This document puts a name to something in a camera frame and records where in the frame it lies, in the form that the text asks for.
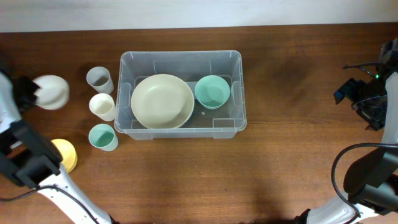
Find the small white bowl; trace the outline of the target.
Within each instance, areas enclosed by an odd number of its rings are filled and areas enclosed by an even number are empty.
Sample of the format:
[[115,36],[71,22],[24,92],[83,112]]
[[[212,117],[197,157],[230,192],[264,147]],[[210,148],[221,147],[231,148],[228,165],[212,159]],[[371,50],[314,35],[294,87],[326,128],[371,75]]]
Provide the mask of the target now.
[[39,86],[35,91],[35,104],[45,110],[57,110],[65,106],[69,100],[70,87],[68,82],[56,75],[43,75],[33,82]]

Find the small mint green bowl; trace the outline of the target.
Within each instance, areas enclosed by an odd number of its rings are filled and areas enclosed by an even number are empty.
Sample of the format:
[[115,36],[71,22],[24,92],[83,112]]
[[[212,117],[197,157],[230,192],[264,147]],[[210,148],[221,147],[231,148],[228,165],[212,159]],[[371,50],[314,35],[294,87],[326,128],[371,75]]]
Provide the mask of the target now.
[[215,110],[228,101],[231,90],[224,78],[208,75],[197,82],[194,93],[202,106]]

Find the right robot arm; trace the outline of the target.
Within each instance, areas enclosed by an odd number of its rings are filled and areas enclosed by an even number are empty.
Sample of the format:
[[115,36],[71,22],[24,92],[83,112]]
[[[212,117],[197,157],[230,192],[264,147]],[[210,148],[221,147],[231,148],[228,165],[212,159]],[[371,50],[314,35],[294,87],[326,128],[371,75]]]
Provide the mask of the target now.
[[[351,107],[369,128],[382,129],[380,143],[360,143],[343,149],[331,167],[331,183],[336,197],[316,209],[308,209],[294,223],[359,223],[397,211],[397,40],[382,45],[379,59],[371,64],[376,72],[371,81],[349,79],[333,94],[335,103],[349,99]],[[339,190],[335,171],[338,161],[353,149],[374,150],[348,168],[343,190]]]

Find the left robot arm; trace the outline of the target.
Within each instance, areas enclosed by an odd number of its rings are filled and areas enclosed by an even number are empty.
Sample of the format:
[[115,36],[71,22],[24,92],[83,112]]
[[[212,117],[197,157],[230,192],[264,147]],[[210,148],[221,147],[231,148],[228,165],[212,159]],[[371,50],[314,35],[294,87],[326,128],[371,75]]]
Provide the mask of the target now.
[[59,150],[29,123],[21,112],[33,107],[39,86],[27,77],[1,72],[1,174],[54,203],[74,223],[115,223],[74,183],[62,164]]

